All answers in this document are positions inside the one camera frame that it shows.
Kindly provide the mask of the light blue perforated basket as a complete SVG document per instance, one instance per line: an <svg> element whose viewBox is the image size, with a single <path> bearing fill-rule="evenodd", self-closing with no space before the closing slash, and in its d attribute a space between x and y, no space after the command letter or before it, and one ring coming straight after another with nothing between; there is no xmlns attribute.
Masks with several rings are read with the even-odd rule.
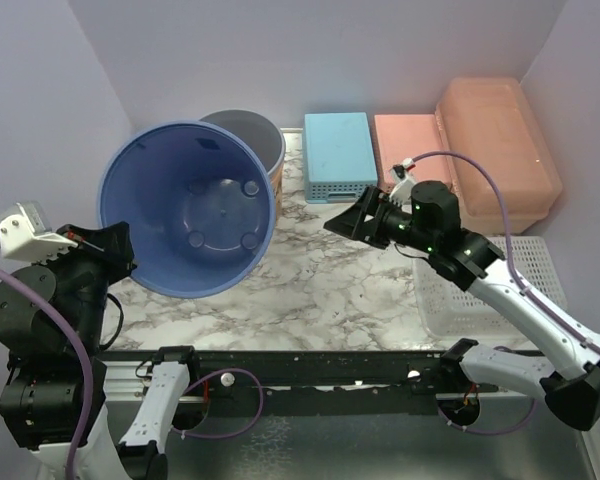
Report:
<svg viewBox="0 0 600 480"><path fill-rule="evenodd" d="M307 202L354 202L366 187L378 184L366 113L307 114L302 140Z"/></svg>

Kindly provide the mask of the pink perforated plastic basket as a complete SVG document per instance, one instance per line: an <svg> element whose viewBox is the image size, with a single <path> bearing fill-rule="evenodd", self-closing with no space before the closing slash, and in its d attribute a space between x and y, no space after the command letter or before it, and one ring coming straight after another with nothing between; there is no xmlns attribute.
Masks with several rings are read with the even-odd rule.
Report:
<svg viewBox="0 0 600 480"><path fill-rule="evenodd" d="M389 192L395 182L390 169L407 158L442 149L433 114L375 115L371 129L378 186Z"/></svg>

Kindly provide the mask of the blue plastic bucket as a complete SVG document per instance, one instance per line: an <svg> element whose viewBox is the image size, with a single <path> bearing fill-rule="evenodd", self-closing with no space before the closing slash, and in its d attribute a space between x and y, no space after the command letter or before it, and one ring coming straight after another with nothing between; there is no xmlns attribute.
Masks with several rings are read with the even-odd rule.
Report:
<svg viewBox="0 0 600 480"><path fill-rule="evenodd" d="M201 121L132 137L103 174L97 212L103 227L128 223L132 279L184 299L242 281L266 253L276 222L273 188L255 152Z"/></svg>

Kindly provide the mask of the orange plastic bucket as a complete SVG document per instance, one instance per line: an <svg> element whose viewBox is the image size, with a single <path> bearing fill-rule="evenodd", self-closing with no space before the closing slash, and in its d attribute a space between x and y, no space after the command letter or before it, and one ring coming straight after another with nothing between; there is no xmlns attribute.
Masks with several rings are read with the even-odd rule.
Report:
<svg viewBox="0 0 600 480"><path fill-rule="evenodd" d="M279 218L282 214L282 182L284 171L284 156L281 156L269 170L269 179L273 189L276 217Z"/></svg>

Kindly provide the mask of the white perforated plastic basket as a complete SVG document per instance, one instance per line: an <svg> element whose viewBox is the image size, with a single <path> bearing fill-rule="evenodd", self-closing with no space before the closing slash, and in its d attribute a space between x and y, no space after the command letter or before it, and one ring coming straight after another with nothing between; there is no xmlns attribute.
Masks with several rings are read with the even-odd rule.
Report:
<svg viewBox="0 0 600 480"><path fill-rule="evenodd" d="M567 300L545 241L538 236L514 236L513 260L528 282L562 309ZM413 265L414 290L425 330L443 342L470 338L516 349L526 338L493 308L438 276L422 260Z"/></svg>

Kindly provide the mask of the grey-blue plastic bucket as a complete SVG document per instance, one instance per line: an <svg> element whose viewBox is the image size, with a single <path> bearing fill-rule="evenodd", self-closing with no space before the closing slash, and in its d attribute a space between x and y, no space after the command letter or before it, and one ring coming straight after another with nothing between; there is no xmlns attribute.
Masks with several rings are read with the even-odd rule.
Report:
<svg viewBox="0 0 600 480"><path fill-rule="evenodd" d="M286 141L282 131L265 116L249 110L230 109L210 113L201 121L240 138L256 154L270 177L280 169Z"/></svg>

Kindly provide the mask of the large orange lidded container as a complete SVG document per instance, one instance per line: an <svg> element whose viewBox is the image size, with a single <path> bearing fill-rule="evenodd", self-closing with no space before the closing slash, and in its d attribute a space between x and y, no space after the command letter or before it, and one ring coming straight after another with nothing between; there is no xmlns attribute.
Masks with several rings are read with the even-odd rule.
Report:
<svg viewBox="0 0 600 480"><path fill-rule="evenodd" d="M563 185L516 79L455 78L435 117L443 148L473 159L494 180L513 234L548 216Z"/></svg>

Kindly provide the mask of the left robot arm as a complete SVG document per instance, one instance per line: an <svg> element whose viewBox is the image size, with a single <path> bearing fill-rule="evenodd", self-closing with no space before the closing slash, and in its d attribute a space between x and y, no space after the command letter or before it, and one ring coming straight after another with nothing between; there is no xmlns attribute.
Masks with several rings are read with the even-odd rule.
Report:
<svg viewBox="0 0 600 480"><path fill-rule="evenodd" d="M0 343L9 352L0 415L54 479L164 479L179 399L200 385L195 350L163 347L151 356L141 406L114 441L101 334L110 287L135 267L130 228L66 225L49 239L50 252L0 271Z"/></svg>

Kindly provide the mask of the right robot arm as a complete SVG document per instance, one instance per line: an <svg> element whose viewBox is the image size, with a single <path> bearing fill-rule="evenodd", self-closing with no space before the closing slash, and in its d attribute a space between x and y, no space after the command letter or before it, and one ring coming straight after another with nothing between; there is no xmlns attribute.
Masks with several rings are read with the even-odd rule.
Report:
<svg viewBox="0 0 600 480"><path fill-rule="evenodd" d="M404 212L370 186L324 227L374 248L396 244L424 253L436 274L489 305L542 353L527 357L461 339L439 367L447 389L503 387L543 401L575 430L590 430L600 418L600 335L526 283L489 239L463 228L458 199L442 182L420 182L410 198L411 210Z"/></svg>

